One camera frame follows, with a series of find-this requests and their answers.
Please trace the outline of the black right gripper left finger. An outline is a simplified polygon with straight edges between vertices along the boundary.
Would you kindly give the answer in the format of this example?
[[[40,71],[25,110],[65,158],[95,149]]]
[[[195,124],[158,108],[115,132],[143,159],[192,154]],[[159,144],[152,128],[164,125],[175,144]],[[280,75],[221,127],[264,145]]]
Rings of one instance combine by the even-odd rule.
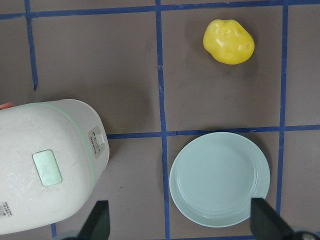
[[[95,203],[87,220],[82,226],[78,240],[108,240],[111,232],[108,200]]]

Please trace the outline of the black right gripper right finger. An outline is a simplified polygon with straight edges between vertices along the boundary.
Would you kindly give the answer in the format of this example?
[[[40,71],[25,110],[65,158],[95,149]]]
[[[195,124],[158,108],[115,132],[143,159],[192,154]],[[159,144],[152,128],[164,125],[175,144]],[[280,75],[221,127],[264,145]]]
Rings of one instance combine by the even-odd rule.
[[[256,240],[298,240],[293,229],[263,198],[252,198],[250,230]]]

